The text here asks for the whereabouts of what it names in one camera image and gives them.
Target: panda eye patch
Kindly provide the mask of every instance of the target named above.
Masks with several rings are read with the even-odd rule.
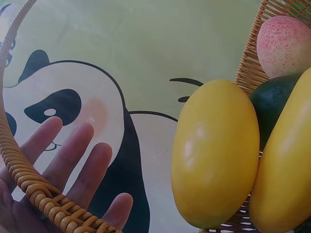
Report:
[[[76,91],[63,89],[29,106],[24,112],[30,119],[40,124],[52,116],[57,116],[62,119],[65,126],[71,124],[78,117],[81,106],[82,101]]]

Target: yellow fruit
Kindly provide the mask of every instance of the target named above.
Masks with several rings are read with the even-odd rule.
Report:
[[[186,102],[177,124],[172,189],[181,216],[198,228],[228,220],[253,185],[259,128],[247,95],[228,80],[201,86]]]
[[[311,215],[311,69],[300,77],[269,137],[250,200],[264,233],[292,230]]]

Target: panda drawing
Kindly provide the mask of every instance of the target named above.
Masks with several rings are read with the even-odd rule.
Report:
[[[111,163],[89,207],[93,214],[102,216],[116,195],[127,192],[134,204],[125,233],[198,232],[180,216],[173,200],[171,152],[176,119],[156,112],[128,111],[121,88],[106,71],[79,61],[51,63],[42,50],[31,54],[18,83],[3,89],[3,98],[19,144],[49,117],[62,119],[60,134],[35,163],[41,173],[73,127],[81,122],[93,125],[94,138],[64,193],[91,148],[103,141],[111,145]],[[20,200],[23,193],[16,188],[13,196]]]

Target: pink peach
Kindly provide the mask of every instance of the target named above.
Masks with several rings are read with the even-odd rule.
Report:
[[[303,73],[311,67],[311,29],[293,17],[272,17],[260,28],[257,55],[270,79]]]

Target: panda ear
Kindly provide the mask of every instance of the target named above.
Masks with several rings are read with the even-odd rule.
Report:
[[[24,71],[18,80],[18,83],[29,78],[38,70],[48,66],[49,64],[50,60],[45,51],[43,50],[34,51],[28,58]]]

